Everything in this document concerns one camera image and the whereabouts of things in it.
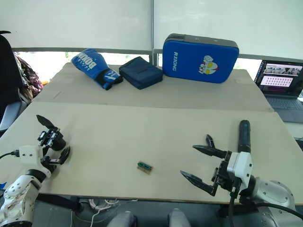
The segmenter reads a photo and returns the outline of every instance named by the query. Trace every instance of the table surface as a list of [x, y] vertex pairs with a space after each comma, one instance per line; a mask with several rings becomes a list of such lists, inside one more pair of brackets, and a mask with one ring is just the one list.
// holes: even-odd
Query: table surface
[[162, 82], [142, 90], [124, 80], [106, 91], [72, 63], [54, 76], [34, 102], [273, 111], [246, 70], [233, 70], [222, 84], [164, 76]]
[[[194, 187], [180, 170], [211, 184], [220, 159], [192, 148], [210, 134], [219, 149], [236, 151], [239, 122], [251, 123], [253, 174], [279, 180], [303, 204], [303, 152], [273, 112], [245, 70], [233, 70], [222, 84], [164, 76], [138, 90], [127, 81], [103, 90], [67, 63], [0, 139], [0, 154], [36, 145], [42, 130], [35, 115], [62, 129], [71, 156], [41, 192], [112, 198], [229, 202], [219, 189], [215, 197]], [[302, 126], [288, 124], [295, 136]], [[0, 183], [12, 183], [26, 167], [5, 157]], [[143, 161], [154, 167], [147, 175], [136, 168]]]
[[295, 137], [295, 138], [303, 137], [303, 124], [290, 123], [290, 122], [284, 122], [284, 123], [285, 123], [286, 128], [288, 129], [289, 133], [292, 135], [292, 137]]
[[[211, 183], [220, 159], [192, 148], [209, 133], [219, 149], [236, 151], [238, 126], [251, 124], [253, 175], [279, 180], [303, 204], [303, 152], [275, 112], [197, 110], [33, 102], [0, 139], [1, 153], [37, 144], [44, 129], [35, 117], [45, 116], [61, 128], [71, 155], [41, 192], [79, 196], [152, 200], [228, 202], [227, 191], [215, 197], [189, 183], [180, 170]], [[136, 168], [143, 161], [150, 175]], [[0, 183], [12, 183], [26, 168], [5, 157]]]

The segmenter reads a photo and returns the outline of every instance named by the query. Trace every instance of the laptop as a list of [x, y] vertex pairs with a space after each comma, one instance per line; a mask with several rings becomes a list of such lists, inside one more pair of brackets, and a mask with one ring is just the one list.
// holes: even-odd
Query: laptop
[[262, 61], [255, 83], [284, 122], [303, 123], [303, 63]]

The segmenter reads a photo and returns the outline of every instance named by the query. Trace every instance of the navy blue pouch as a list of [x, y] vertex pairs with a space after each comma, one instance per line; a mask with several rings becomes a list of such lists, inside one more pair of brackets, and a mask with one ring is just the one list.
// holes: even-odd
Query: navy blue pouch
[[149, 87], [163, 80], [163, 72], [142, 57], [137, 57], [119, 68], [119, 73], [138, 89]]

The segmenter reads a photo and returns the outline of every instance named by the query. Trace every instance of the bag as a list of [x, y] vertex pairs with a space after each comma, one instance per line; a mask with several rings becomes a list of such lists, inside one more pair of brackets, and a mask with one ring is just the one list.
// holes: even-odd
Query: bag
[[23, 73], [21, 72], [21, 75], [23, 77], [23, 83], [25, 84], [25, 79], [27, 79], [27, 82], [29, 82], [30, 85], [32, 96], [36, 97], [43, 89], [42, 82], [40, 81], [37, 73], [33, 71], [29, 64], [22, 58], [17, 56], [16, 62], [18, 66], [19, 63], [21, 64], [21, 68], [23, 70]]
[[119, 68], [119, 73], [138, 89], [162, 81], [163, 72], [142, 57], [136, 57]]
[[170, 77], [222, 83], [238, 56], [234, 41], [170, 34], [163, 46], [163, 72]]

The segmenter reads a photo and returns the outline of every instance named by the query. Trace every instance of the white cable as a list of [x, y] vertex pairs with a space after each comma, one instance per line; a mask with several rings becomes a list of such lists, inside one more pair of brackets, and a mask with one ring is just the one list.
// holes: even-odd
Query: white cable
[[104, 201], [109, 205], [114, 205], [114, 204], [119, 203], [119, 200], [117, 200], [117, 199], [115, 199], [114, 202], [109, 202], [108, 200], [104, 200]]
[[97, 210], [97, 211], [104, 211], [104, 210], [107, 210], [109, 208], [112, 207], [112, 205], [109, 205], [109, 204], [104, 204], [104, 205], [100, 205], [100, 206], [97, 206], [94, 202], [93, 199], [89, 199], [89, 204], [90, 204], [90, 207], [92, 207], [94, 210]]
[[92, 227], [93, 226], [93, 224], [94, 224], [94, 217], [96, 216], [96, 215], [98, 215], [99, 213], [100, 213], [100, 211], [101, 210], [98, 210], [98, 212], [97, 213], [95, 213], [92, 217], [91, 217], [91, 223], [90, 223], [90, 227]]
[[[127, 201], [127, 202], [124, 203], [124, 204], [127, 204], [127, 203], [129, 203], [129, 202], [134, 202], [134, 201], [138, 201], [138, 200], [129, 200], [129, 201]], [[99, 221], [95, 221], [95, 222], [93, 222], [93, 223], [100, 223], [100, 222], [105, 221], [105, 220], [108, 219], [110, 216], [112, 216], [112, 214], [115, 213], [121, 205], [122, 205], [122, 204], [119, 203], [119, 204], [116, 206], [116, 208], [115, 208], [115, 209], [114, 209], [106, 218], [104, 218], [104, 219], [102, 219], [102, 220], [99, 220]], [[79, 217], [77, 216], [76, 213], [75, 213], [75, 217], [76, 217], [76, 219], [78, 219], [78, 220], [80, 220], [80, 221], [87, 222], [87, 223], [90, 223], [90, 224], [92, 225], [92, 222], [91, 222], [91, 221], [88, 221], [88, 220], [84, 220], [84, 219], [79, 218]]]
[[[104, 219], [102, 219], [102, 220], [99, 220], [99, 221], [94, 221], [94, 223], [100, 223], [100, 222], [103, 222], [103, 221], [105, 221], [106, 219], [108, 219], [110, 216], [112, 216], [112, 215], [118, 210], [119, 206], [120, 206], [120, 204], [119, 204], [119, 205], [118, 205], [118, 206], [117, 206], [109, 215], [107, 215], [106, 218], [104, 218]], [[91, 223], [91, 221], [87, 221], [87, 220], [84, 220], [84, 219], [79, 218], [79, 217], [77, 216], [76, 213], [74, 213], [74, 214], [75, 214], [76, 219], [78, 219], [78, 220], [80, 220], [80, 221], [83, 221], [83, 222]]]
[[71, 210], [71, 225], [70, 225], [70, 227], [72, 227], [72, 210]]

